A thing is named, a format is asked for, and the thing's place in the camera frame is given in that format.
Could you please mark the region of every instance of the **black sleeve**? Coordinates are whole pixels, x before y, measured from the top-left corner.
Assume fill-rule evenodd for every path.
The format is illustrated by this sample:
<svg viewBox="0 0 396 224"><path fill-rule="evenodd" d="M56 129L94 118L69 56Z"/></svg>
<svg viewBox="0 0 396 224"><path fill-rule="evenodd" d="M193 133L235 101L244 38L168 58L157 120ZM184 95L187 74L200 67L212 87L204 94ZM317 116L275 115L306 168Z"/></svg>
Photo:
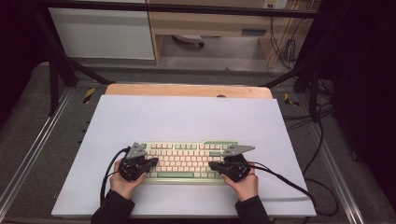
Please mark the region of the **black sleeve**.
<svg viewBox="0 0 396 224"><path fill-rule="evenodd" d="M269 224L271 223L259 196L235 204L241 224Z"/></svg>
<svg viewBox="0 0 396 224"><path fill-rule="evenodd" d="M93 214L91 224L126 224L134 209L134 202L124 199L117 192L110 190L102 206Z"/></svg>

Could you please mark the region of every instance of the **white table surface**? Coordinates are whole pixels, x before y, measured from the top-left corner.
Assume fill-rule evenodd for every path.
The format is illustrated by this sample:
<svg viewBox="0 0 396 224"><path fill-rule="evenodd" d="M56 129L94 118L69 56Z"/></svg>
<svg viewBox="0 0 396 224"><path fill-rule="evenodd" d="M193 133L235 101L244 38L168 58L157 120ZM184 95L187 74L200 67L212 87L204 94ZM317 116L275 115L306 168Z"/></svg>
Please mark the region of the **white table surface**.
<svg viewBox="0 0 396 224"><path fill-rule="evenodd" d="M106 168L133 142L237 140L244 153L306 189L276 100L103 95L52 210L56 217L91 216L99 207ZM312 217L313 204L263 171L259 194L271 217ZM133 217L235 217L237 198L228 186L142 185Z"/></svg>

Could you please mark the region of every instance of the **keycap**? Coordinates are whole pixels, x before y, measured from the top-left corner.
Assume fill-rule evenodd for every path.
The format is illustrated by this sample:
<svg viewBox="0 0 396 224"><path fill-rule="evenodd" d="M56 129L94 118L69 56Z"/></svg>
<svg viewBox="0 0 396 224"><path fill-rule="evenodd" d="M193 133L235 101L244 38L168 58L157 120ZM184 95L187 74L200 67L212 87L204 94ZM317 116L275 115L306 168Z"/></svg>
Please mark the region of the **keycap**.
<svg viewBox="0 0 396 224"><path fill-rule="evenodd" d="M157 173L159 178L193 178L194 173L191 172L159 172Z"/></svg>

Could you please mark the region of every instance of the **keyboard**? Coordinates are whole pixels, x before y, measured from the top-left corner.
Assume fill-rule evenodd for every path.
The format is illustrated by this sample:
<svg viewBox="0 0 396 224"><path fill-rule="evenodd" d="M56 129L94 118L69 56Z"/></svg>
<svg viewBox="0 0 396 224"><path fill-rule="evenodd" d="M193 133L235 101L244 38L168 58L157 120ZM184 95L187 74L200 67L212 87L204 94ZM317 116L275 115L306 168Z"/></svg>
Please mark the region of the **keyboard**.
<svg viewBox="0 0 396 224"><path fill-rule="evenodd" d="M220 156L229 145L237 141L204 142L141 142L147 151L146 158L158 158L157 166L146 175L145 184L224 184L210 161L223 161Z"/></svg>

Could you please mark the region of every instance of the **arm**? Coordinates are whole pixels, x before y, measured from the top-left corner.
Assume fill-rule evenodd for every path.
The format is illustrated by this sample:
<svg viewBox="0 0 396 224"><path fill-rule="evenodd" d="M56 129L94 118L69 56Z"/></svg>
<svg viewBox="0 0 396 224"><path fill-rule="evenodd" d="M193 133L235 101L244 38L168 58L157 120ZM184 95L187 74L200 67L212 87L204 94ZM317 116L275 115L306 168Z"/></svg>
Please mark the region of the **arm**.
<svg viewBox="0 0 396 224"><path fill-rule="evenodd" d="M221 176L238 197L239 201L236 203L235 208L241 224L271 223L259 197L259 178L254 174L254 169L250 170L245 179L236 183L227 175Z"/></svg>
<svg viewBox="0 0 396 224"><path fill-rule="evenodd" d="M119 170L120 161L114 164L114 172ZM119 173L110 177L110 191L107 193L103 204L93 214L91 224L127 223L129 215L134 209L130 200L134 190L143 183L146 173L139 176L136 181L126 181Z"/></svg>

